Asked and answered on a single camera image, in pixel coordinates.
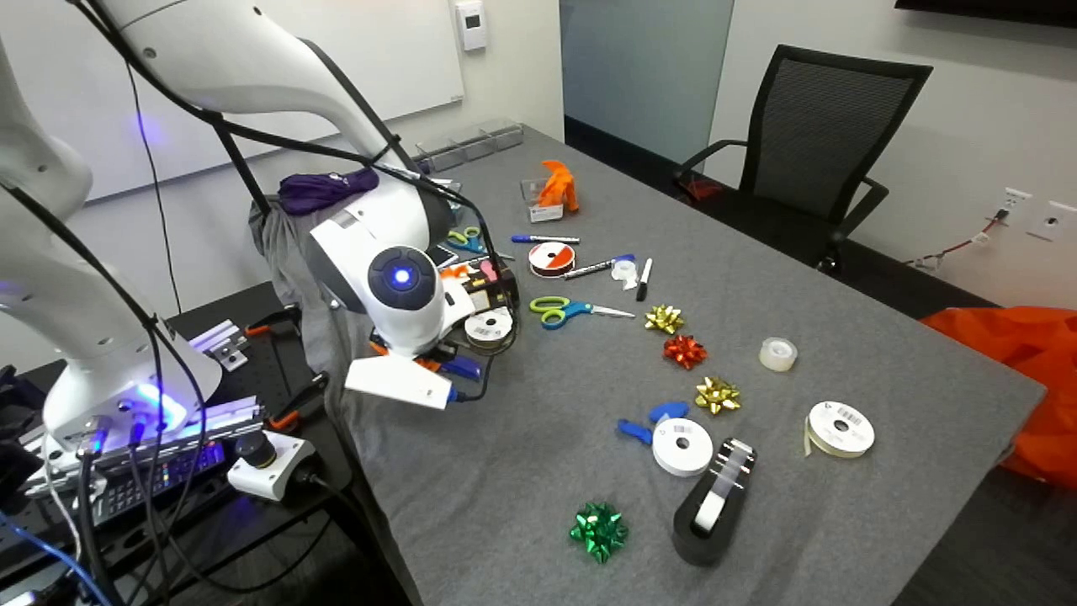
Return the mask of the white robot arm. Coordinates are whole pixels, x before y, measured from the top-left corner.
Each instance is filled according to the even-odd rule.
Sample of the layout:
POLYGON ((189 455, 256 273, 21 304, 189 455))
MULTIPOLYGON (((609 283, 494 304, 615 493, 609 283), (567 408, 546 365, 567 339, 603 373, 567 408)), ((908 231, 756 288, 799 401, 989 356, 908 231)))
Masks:
MULTIPOLYGON (((448 327, 448 288, 429 244, 448 190, 413 170, 400 142, 315 44, 256 0, 77 0, 96 34, 161 98, 214 130, 235 157, 275 143, 260 114, 312 114, 343 139, 337 155, 383 182, 312 224, 321 283, 383 339, 343 382, 358 393, 444 408, 449 382, 419 365, 448 327)), ((140 304, 67 231, 91 190, 91 166, 45 135, 16 77, 0 75, 0 305, 65 356, 42 432, 65 449, 116 449, 179 434, 201 417, 223 371, 165 336, 140 304)))

